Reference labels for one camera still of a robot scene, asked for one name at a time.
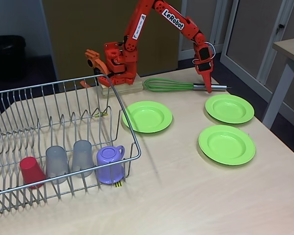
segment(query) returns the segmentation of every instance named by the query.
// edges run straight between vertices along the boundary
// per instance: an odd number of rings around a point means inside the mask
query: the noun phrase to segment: purple mug
[[[107,146],[99,150],[97,153],[97,164],[105,165],[120,161],[125,153],[125,148],[120,145],[118,147]],[[124,176],[121,164],[115,164],[98,169],[98,179],[104,184],[113,184],[120,181]]]

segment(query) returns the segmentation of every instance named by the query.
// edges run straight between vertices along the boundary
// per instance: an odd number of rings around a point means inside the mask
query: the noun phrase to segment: table leg
[[[291,59],[287,60],[287,64],[284,68],[281,79],[276,87],[271,99],[268,103],[267,109],[265,111],[265,115],[263,118],[263,124],[267,128],[271,128],[272,124],[277,116],[282,102],[285,98],[286,93],[293,81],[294,78],[294,61]]]

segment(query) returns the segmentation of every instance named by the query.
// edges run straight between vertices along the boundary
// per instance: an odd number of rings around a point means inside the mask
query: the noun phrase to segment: wire dish rack
[[[139,143],[131,125],[130,134],[118,140],[120,118],[125,114],[125,107],[116,89],[111,84],[109,92],[115,97],[101,97],[95,75],[30,86],[0,92],[0,213],[10,212],[19,206],[32,206],[47,202],[49,198],[76,191],[88,191],[99,187],[98,169],[122,164],[123,180],[130,174],[131,161],[141,155]],[[91,87],[83,88],[80,82]],[[93,156],[107,145],[124,145],[124,158],[115,163],[95,165],[90,169],[68,173],[49,178],[33,184],[24,185],[19,163],[28,156],[35,157],[40,167],[46,172],[45,152],[53,145],[63,147],[72,161],[73,144],[77,140],[88,140],[92,144]],[[93,173],[84,177],[84,173]],[[65,178],[62,184],[54,184],[53,180]]]

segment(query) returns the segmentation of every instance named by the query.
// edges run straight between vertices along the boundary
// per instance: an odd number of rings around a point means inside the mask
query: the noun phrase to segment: door handle
[[[278,32],[280,32],[280,30],[285,28],[285,24],[279,24],[278,28],[276,29],[275,34],[278,34]]]

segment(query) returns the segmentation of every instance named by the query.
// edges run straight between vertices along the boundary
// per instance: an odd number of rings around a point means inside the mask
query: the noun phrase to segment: black trash bin
[[[0,36],[0,81],[17,81],[26,75],[25,39]]]

